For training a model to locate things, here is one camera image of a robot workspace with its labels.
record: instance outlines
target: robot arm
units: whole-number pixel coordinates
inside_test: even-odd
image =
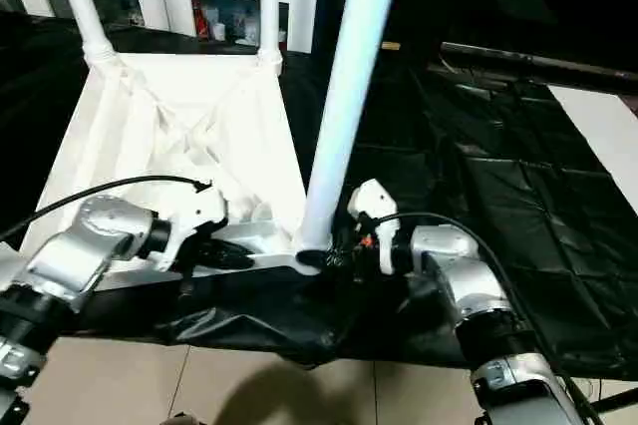
[[[485,415],[478,423],[582,425],[583,420],[511,307],[476,241],[454,226],[412,234],[413,268],[437,284],[448,320],[472,368]]]
[[[18,272],[0,293],[0,425],[22,422],[29,407],[16,387],[33,383],[47,352],[111,262],[163,252],[171,229],[155,212],[93,197]]]

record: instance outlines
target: black plastic sheet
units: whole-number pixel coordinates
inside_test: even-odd
[[[2,15],[0,33],[0,144],[11,172],[0,221],[9,225],[37,202],[87,69],[73,22]],[[121,52],[219,51],[171,33],[108,34]],[[280,78],[306,182],[329,67],[289,53]],[[638,379],[637,217],[546,88],[444,77],[383,54],[342,200],[370,178],[400,211],[445,213],[480,233],[569,372]],[[347,223],[342,205],[336,226]],[[200,278],[189,294],[176,282],[100,292],[77,333],[308,363],[463,366],[432,292],[422,278],[359,283],[347,271],[280,268]]]

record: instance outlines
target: tiled floor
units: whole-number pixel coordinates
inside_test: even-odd
[[[597,380],[579,384],[597,396]],[[606,381],[602,395],[631,385]],[[30,425],[159,425],[180,411],[208,425],[470,425],[480,415],[461,370],[340,360],[306,372],[266,353],[77,338],[56,344],[28,401]],[[603,418],[633,424],[638,407]]]

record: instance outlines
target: black cable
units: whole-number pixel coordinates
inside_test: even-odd
[[[149,183],[149,182],[154,182],[154,181],[166,181],[166,182],[171,182],[171,183],[190,184],[190,185],[194,186],[195,189],[198,192],[203,191],[204,189],[210,187],[209,184],[201,183],[200,181],[196,181],[194,179],[189,179],[189,178],[183,178],[183,177],[180,177],[180,176],[163,176],[163,175],[158,175],[158,176],[135,176],[133,178],[127,178],[127,179],[120,179],[118,181],[112,181],[110,183],[102,184],[100,186],[95,186],[93,188],[89,188],[89,189],[86,189],[84,191],[80,191],[78,193],[72,194],[72,195],[70,195],[70,196],[68,196],[66,198],[60,199],[59,201],[56,201],[56,202],[54,202],[52,204],[49,204],[45,208],[41,208],[39,211],[33,212],[32,214],[30,214],[29,216],[23,218],[22,220],[19,220],[18,222],[16,222],[15,224],[13,224],[9,228],[7,228],[6,230],[0,232],[0,242],[4,242],[11,235],[13,235],[14,233],[20,231],[22,228],[26,227],[31,222],[33,222],[34,220],[37,220],[38,218],[42,217],[43,215],[46,215],[47,213],[51,213],[52,211],[55,211],[56,209],[59,209],[59,208],[65,206],[65,205],[67,205],[69,203],[72,203],[74,201],[77,201],[78,199],[82,199],[82,198],[85,198],[87,196],[91,196],[93,194],[100,193],[102,191],[106,191],[108,189],[118,188],[119,186],[126,186],[126,185],[129,185],[129,184],[136,184],[136,183]]]
[[[487,244],[487,242],[485,242],[476,232],[474,232],[472,229],[467,227],[462,222],[459,222],[458,220],[453,219],[451,217],[447,217],[446,215],[442,215],[442,214],[434,213],[434,212],[392,213],[390,215],[385,215],[383,217],[373,219],[373,223],[378,225],[382,222],[387,222],[388,220],[394,220],[395,218],[406,218],[406,217],[433,218],[436,220],[443,221],[445,223],[449,223],[451,225],[458,227],[459,229],[461,229],[462,231],[464,231],[469,236],[471,236],[474,240],[477,241],[478,245],[480,245],[480,247],[489,256],[489,259],[491,260],[493,266],[496,268],[497,274],[500,275],[501,283],[503,284],[503,287],[505,288],[505,291],[507,292],[509,300],[514,305],[514,308],[517,309],[518,312],[522,314],[523,318],[531,325],[532,329],[534,330],[536,338],[538,339],[538,342],[539,342],[538,346],[540,348],[540,351],[542,352],[543,355],[545,355],[545,358],[549,362],[549,366],[554,370],[554,373],[561,376],[563,380],[565,381],[565,386],[567,387],[567,390],[569,391],[569,395],[574,401],[576,410],[581,415],[581,418],[585,421],[585,423],[587,423],[586,418],[588,417],[588,418],[591,418],[591,420],[594,422],[595,425],[604,425],[602,420],[600,419],[600,417],[598,416],[598,414],[592,407],[589,400],[587,400],[585,395],[582,393],[582,390],[580,390],[578,385],[574,383],[571,377],[564,371],[564,369],[560,365],[558,361],[558,357],[553,352],[551,346],[549,345],[549,342],[540,331],[540,327],[538,326],[536,321],[533,319],[533,315],[529,312],[526,305],[524,305],[524,302],[518,298],[518,295],[513,287],[513,284],[511,283],[511,280],[509,280],[509,277],[507,276],[507,273],[505,272],[505,269],[502,263],[500,263],[500,260],[498,260],[498,257],[496,256],[496,253]]]

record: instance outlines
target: white pole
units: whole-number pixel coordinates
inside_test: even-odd
[[[87,63],[91,65],[114,58],[116,53],[104,34],[93,0],[69,0],[69,2],[82,35],[82,49],[84,49]]]
[[[279,51],[279,0],[261,0],[259,58],[281,74]]]
[[[330,246],[370,77],[392,0],[346,0],[297,249]]]

